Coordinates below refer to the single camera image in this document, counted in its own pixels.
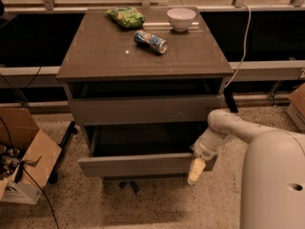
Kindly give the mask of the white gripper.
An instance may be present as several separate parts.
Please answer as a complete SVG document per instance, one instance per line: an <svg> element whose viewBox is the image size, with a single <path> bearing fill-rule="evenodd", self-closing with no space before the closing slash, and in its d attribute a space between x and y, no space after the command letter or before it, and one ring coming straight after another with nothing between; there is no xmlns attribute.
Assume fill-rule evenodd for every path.
<svg viewBox="0 0 305 229"><path fill-rule="evenodd" d="M206 167L206 162L218 154L218 149L232 137L208 127L192 146L194 160L188 173L188 184L195 185Z"/></svg>

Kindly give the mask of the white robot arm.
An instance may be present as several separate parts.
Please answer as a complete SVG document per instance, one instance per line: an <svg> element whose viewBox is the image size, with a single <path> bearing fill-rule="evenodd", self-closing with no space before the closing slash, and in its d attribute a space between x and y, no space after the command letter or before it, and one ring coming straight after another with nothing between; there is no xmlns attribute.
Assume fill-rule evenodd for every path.
<svg viewBox="0 0 305 229"><path fill-rule="evenodd" d="M252 122L224 110L208 115L196 140L188 183L200 178L231 137L248 144L243 161L240 229L305 229L305 135Z"/></svg>

